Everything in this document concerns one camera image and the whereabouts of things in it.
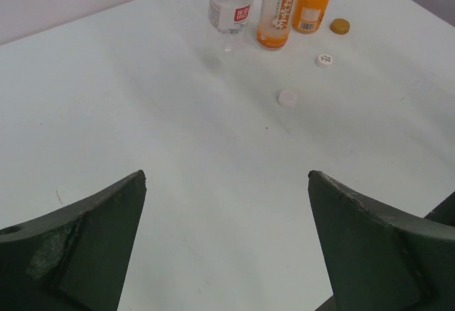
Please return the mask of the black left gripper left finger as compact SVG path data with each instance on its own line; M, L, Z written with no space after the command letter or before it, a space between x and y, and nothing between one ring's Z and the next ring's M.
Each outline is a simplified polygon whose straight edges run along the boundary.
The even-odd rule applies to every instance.
M1 230L2 310L117 310L146 197L134 172Z

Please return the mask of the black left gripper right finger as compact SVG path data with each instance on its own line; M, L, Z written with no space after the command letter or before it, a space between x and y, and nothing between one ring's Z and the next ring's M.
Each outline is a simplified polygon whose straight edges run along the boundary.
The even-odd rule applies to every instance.
M420 218L309 172L332 296L320 310L453 310L454 196Z

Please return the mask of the small orange juice bottle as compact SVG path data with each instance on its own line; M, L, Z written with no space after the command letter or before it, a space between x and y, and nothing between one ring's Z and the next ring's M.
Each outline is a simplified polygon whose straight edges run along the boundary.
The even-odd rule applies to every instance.
M299 33L314 33L321 26L329 0L296 0L292 26Z

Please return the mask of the white tea bottle cap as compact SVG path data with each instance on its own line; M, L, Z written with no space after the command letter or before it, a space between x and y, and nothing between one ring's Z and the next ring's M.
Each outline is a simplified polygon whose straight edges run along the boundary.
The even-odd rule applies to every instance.
M316 65L320 68L330 68L333 65L333 56L322 53L316 58Z

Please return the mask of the white water bottle cap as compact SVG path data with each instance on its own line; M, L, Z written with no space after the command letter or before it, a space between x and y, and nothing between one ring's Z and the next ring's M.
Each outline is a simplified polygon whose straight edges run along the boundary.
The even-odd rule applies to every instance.
M298 95L293 90L282 90L277 101L282 107L294 107L298 101Z

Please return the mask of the amber juice bottle cap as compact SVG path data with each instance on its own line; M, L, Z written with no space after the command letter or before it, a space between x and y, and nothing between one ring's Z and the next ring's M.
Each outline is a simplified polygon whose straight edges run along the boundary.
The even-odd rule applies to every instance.
M334 19L330 24L330 30L338 35L346 35L350 30L350 23L345 19Z

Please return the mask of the tall orange tea bottle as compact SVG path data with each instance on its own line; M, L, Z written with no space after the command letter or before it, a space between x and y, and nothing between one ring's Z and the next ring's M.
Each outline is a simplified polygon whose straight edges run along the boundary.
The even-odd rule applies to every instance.
M257 24L257 42L272 50L280 49L289 38L294 0L262 0Z

